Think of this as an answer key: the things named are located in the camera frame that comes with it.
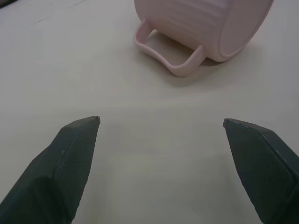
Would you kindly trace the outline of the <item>pink ribbed plastic cup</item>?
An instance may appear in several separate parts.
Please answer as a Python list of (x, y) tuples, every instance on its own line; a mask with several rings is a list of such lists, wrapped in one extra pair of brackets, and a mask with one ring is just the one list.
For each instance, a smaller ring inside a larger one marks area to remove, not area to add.
[[(206, 59), (225, 62), (253, 38), (274, 0), (134, 0), (141, 24), (135, 44), (173, 75), (187, 77)], [(152, 31), (191, 48), (180, 65), (171, 64), (146, 43)]]

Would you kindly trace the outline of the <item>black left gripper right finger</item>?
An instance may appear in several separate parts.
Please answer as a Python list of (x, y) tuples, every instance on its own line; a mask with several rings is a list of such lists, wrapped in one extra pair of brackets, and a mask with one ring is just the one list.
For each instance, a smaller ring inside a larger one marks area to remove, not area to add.
[(299, 156), (272, 130), (224, 119), (236, 171), (263, 224), (299, 224)]

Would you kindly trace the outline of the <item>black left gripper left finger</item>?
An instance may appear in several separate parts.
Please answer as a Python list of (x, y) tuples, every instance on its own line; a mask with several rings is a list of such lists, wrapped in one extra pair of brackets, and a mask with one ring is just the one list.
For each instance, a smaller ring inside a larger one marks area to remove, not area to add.
[(91, 170), (100, 117), (60, 129), (0, 203), (0, 224), (72, 224)]

